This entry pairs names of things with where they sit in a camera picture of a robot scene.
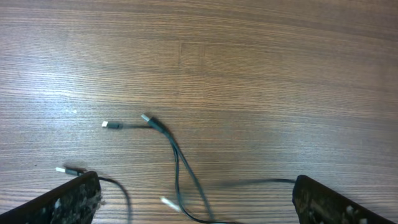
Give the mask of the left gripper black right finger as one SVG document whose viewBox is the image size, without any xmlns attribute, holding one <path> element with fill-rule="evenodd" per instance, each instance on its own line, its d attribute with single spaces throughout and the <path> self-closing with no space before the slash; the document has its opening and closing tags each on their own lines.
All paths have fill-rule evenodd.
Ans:
<svg viewBox="0 0 398 224">
<path fill-rule="evenodd" d="M 394 224 L 306 175 L 297 177 L 292 202 L 300 224 Z"/>
</svg>

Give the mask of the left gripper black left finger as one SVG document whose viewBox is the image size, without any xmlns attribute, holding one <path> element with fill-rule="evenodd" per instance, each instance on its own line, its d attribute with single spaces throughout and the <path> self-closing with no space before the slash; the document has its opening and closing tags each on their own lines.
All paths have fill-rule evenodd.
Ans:
<svg viewBox="0 0 398 224">
<path fill-rule="evenodd" d="M 1 214 L 1 224 L 90 224 L 100 201 L 100 180 L 90 171 Z"/>
</svg>

